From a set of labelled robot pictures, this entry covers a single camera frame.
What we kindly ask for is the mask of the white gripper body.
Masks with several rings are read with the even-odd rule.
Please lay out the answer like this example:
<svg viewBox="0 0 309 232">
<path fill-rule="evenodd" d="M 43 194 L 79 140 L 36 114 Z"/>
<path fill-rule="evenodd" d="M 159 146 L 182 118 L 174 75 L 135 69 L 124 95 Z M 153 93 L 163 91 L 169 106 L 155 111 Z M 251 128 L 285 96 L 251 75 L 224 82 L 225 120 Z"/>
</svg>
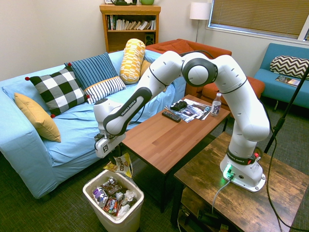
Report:
<svg viewBox="0 0 309 232">
<path fill-rule="evenodd" d="M 126 134 L 120 136 L 97 134 L 95 139 L 95 152 L 99 158 L 106 157 L 114 150 L 126 137 Z"/>
</svg>

